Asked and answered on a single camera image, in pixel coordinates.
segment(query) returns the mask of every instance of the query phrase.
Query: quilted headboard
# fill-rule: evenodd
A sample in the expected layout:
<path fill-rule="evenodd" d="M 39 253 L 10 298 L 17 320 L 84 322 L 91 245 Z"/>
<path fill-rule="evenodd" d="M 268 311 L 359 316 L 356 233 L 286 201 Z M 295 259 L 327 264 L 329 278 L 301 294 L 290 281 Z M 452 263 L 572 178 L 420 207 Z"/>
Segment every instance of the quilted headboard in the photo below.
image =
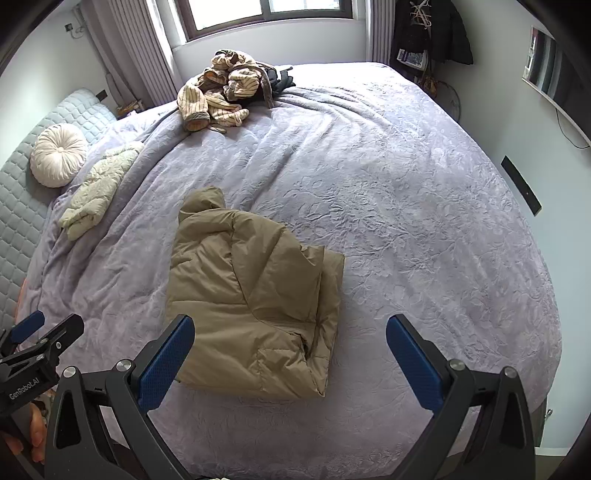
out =
<path fill-rule="evenodd" d="M 42 186 L 29 157 L 37 136 L 53 124 L 79 127 L 89 144 L 105 134 L 115 116 L 87 89 L 65 98 L 33 128 L 0 170 L 0 328 L 14 323 L 18 295 L 39 242 L 48 206 L 61 189 Z"/>

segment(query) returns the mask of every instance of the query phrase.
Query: window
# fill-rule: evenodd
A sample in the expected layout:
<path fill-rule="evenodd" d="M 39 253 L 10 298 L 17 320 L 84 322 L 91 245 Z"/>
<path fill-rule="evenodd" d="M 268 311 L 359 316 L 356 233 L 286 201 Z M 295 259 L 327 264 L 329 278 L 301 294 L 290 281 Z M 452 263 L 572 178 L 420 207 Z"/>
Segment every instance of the window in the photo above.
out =
<path fill-rule="evenodd" d="M 177 0 L 189 39 L 288 18 L 353 18 L 352 0 Z"/>

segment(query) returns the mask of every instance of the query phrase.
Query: white wall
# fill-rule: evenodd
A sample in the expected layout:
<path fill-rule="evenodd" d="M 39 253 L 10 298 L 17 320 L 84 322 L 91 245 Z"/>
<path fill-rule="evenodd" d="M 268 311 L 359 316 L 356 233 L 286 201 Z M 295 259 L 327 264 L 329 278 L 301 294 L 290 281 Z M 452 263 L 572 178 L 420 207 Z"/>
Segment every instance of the white wall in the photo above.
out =
<path fill-rule="evenodd" d="M 209 66 L 220 48 L 242 50 L 274 65 L 365 61 L 365 20 L 282 20 L 198 38 L 173 50 L 183 81 Z"/>
<path fill-rule="evenodd" d="M 530 29 L 539 25 L 515 0 L 454 0 L 475 64 L 446 64 L 437 76 L 462 100 L 462 127 L 500 168 L 505 155 L 542 204 L 533 217 L 505 176 L 528 218 L 556 292 L 563 354 L 548 407 L 554 410 L 544 447 L 570 447 L 591 411 L 591 151 L 563 137 L 556 111 L 521 80 Z M 577 145 L 585 145 L 561 118 Z"/>
<path fill-rule="evenodd" d="M 109 92 L 105 72 L 84 37 L 64 29 L 79 25 L 71 12 L 48 17 L 23 42 L 0 76 L 0 166 L 37 122 L 74 90 Z M 104 103 L 113 109 L 111 96 Z"/>

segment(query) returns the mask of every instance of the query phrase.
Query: wall-mounted tv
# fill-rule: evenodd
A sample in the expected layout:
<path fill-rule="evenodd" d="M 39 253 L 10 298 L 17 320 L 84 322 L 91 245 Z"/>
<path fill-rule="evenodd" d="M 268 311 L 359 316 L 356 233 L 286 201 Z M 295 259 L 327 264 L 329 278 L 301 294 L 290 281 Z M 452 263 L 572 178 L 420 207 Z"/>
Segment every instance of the wall-mounted tv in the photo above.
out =
<path fill-rule="evenodd" d="M 547 98 L 591 145 L 591 92 L 556 40 L 532 28 L 523 79 Z"/>

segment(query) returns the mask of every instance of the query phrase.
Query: curtain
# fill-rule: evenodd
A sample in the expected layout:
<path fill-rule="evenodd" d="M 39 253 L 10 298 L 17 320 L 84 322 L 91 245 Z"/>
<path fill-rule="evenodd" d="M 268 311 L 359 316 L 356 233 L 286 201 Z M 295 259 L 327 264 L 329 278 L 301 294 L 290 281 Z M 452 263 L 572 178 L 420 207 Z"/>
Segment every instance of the curtain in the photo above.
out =
<path fill-rule="evenodd" d="M 141 99 L 147 107 L 154 106 L 125 48 L 108 3 L 84 0 L 80 10 L 90 39 L 107 71 L 107 84 L 115 103 L 125 106 Z"/>
<path fill-rule="evenodd" d="M 395 0 L 366 0 L 365 5 L 367 25 L 365 60 L 389 65 L 396 2 Z"/>
<path fill-rule="evenodd" d="M 155 0 L 84 0 L 81 10 L 115 102 L 172 102 L 183 86 Z"/>

